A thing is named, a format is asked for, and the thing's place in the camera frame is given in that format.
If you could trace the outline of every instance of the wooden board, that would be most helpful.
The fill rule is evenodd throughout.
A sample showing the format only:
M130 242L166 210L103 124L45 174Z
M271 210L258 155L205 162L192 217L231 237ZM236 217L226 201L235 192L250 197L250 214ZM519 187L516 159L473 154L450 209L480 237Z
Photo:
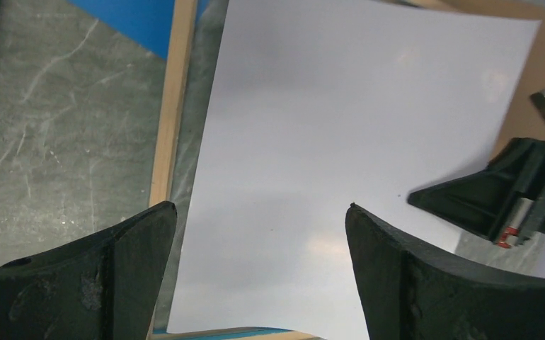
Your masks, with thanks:
M183 0L175 3L162 90L154 170L151 175L149 206L168 200L171 194L196 8L197 0Z

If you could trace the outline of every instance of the brown cardboard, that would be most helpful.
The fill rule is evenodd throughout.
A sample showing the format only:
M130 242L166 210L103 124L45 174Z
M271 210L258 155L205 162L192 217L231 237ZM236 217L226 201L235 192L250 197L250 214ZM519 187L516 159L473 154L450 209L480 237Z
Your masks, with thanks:
M495 143L497 154L514 137L545 140L545 123L529 95L545 88L545 8L512 0L408 0L429 9L461 11L483 16L541 20L502 130Z

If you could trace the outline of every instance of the black mechanical part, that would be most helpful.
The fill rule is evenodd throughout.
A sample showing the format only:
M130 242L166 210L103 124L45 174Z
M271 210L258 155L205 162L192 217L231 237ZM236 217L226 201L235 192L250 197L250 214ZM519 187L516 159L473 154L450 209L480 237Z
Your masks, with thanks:
M345 228L371 339L545 339L545 279L455 256L357 205Z
M0 267L0 339L145 340L176 229L160 203Z
M505 248L545 234L545 142L515 138L483 171L413 192L408 202Z

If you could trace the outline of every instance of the gray stone surface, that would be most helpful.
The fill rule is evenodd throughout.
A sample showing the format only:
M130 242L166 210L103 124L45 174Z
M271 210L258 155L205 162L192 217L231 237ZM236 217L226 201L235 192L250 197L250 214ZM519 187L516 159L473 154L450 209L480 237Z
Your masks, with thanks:
M212 0L196 28L158 329L168 321L227 1ZM0 265L147 208L164 68L65 0L0 0ZM505 251L465 234L457 253L530 273L540 245Z

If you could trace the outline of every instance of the scratched surface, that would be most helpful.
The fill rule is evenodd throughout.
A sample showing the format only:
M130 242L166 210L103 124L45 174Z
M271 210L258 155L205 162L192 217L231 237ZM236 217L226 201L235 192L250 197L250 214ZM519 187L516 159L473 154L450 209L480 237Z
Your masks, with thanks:
M196 28L172 195L178 236L225 3L213 0ZM164 67L162 59L65 0L0 0L0 265L147 208ZM168 321L180 241L164 277L156 328ZM529 272L540 244L522 249L520 260L464 235L457 253Z

